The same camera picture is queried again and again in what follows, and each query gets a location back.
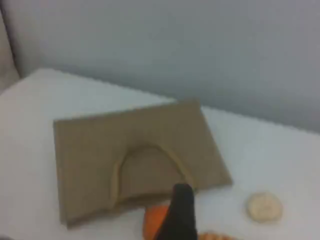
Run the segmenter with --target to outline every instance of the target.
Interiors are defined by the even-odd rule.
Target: cardboard
[[[121,212],[170,196],[229,185],[200,105],[175,102],[53,124],[61,221]]]

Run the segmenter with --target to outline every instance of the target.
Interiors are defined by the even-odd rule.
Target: orange toy
[[[147,207],[144,213],[143,237],[144,240],[153,240],[163,223],[169,206],[159,205]]]

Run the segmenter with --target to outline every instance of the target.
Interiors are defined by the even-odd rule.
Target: black object
[[[171,204],[155,240],[197,239],[194,192],[188,184],[176,184]]]

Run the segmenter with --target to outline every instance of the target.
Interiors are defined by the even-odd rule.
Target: cookie
[[[280,200],[269,192],[253,194],[247,201],[248,216],[258,223],[276,222],[283,215],[283,205]]]

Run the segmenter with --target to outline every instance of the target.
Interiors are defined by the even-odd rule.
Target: table surface
[[[67,230],[59,222],[53,120],[173,99],[40,69],[0,95],[0,235],[18,240],[141,240],[143,209]],[[320,236],[320,136],[202,108],[234,185],[195,199],[198,230],[244,240]],[[270,191],[284,205],[276,224],[248,219],[245,202]]]

